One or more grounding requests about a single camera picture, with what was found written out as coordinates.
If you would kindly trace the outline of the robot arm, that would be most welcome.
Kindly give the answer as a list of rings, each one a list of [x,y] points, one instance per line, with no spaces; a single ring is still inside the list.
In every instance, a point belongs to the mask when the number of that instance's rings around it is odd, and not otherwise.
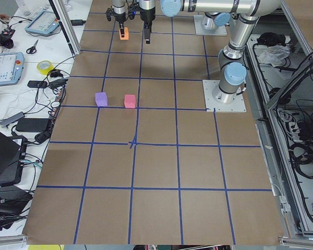
[[[258,19],[272,13],[280,4],[281,1],[160,1],[161,10],[168,17],[181,11],[239,14],[235,31],[218,55],[221,80],[212,95],[223,104],[234,101],[238,88],[245,81],[247,70],[239,60]]]
[[[119,24],[119,36],[123,40],[125,38],[125,27],[124,22],[126,21],[126,12],[125,12],[125,1],[123,0],[113,0],[113,16]]]

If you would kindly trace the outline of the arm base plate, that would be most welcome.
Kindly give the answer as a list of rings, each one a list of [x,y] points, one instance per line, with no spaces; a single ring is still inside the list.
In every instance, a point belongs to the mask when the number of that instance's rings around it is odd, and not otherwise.
[[[196,35],[227,36],[226,23],[221,14],[212,17],[194,15]]]
[[[219,80],[203,80],[204,100],[207,112],[245,113],[246,106],[239,86],[236,93],[226,94],[219,88]]]

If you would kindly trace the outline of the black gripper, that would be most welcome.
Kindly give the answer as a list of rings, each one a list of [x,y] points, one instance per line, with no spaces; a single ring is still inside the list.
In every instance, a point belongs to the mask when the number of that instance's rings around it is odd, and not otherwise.
[[[151,42],[151,27],[152,22],[155,19],[155,10],[141,10],[140,19],[144,22],[143,36],[146,44]]]
[[[114,13],[115,20],[119,23],[119,36],[120,38],[125,37],[125,27],[124,27],[124,22],[125,22],[125,13],[122,14],[117,14]]]

